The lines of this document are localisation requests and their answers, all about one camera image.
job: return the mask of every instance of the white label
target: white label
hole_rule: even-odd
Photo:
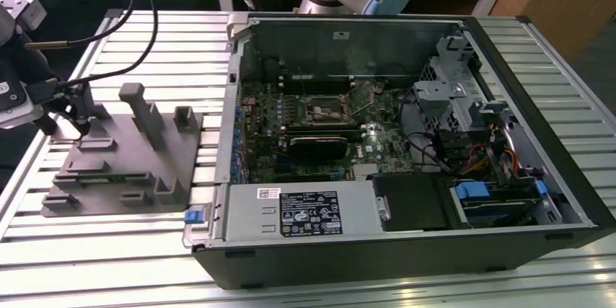
[[[349,40],[351,37],[350,32],[334,32],[334,39],[335,40]]]
[[[281,188],[259,188],[258,198],[279,198]]]
[[[9,82],[0,83],[0,94],[9,93],[11,87],[9,86]]]

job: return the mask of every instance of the red wire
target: red wire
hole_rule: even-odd
[[[477,150],[478,148],[485,147],[485,146],[486,146],[485,144],[477,144],[475,146],[473,146],[473,148],[471,148],[471,150],[470,150],[470,160],[469,160],[467,164],[471,164],[471,161],[473,161],[473,153],[475,152],[475,150]]]

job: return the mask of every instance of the regulatory label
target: regulatory label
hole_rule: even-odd
[[[285,237],[342,233],[337,191],[281,193],[281,234]]]
[[[279,198],[281,188],[259,188],[258,198]]]

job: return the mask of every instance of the open computer tower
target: open computer tower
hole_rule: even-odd
[[[193,245],[221,287],[510,270],[614,232],[474,17],[237,21]]]

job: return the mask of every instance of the motherboard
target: motherboard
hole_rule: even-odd
[[[365,180],[411,171],[397,117],[406,92],[385,79],[249,81],[241,99],[249,182]]]

